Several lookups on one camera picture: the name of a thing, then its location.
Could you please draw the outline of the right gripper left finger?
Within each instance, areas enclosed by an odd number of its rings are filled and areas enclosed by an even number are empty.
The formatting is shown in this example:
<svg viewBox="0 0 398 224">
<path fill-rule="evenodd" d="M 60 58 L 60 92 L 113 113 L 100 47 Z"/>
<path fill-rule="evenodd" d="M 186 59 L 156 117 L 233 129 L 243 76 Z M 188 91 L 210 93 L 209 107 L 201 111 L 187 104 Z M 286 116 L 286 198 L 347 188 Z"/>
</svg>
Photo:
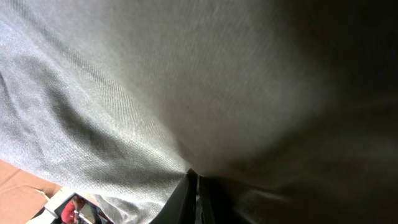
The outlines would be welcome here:
<svg viewBox="0 0 398 224">
<path fill-rule="evenodd" d="M 194 224 L 198 175 L 190 169 L 150 224 Z"/>
</svg>

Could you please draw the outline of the grey shorts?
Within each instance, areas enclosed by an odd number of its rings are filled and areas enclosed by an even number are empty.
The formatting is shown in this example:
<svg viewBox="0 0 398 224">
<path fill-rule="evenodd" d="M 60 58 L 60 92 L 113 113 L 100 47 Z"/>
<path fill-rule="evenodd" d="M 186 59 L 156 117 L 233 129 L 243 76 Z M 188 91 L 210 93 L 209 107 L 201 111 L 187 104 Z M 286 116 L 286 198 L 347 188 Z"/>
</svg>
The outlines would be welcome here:
<svg viewBox="0 0 398 224">
<path fill-rule="evenodd" d="M 396 1 L 2 1 L 1 159 L 149 223 L 397 222 Z"/>
</svg>

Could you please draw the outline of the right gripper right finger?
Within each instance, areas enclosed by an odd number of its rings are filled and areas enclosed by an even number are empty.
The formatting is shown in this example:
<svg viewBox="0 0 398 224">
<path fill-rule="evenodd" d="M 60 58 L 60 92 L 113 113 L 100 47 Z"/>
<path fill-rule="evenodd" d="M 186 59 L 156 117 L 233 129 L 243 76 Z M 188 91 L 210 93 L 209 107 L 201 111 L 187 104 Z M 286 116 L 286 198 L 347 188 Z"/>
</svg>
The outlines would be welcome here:
<svg viewBox="0 0 398 224">
<path fill-rule="evenodd" d="M 203 224 L 248 224 L 233 209 L 233 201 L 215 180 L 199 178 L 199 196 Z"/>
</svg>

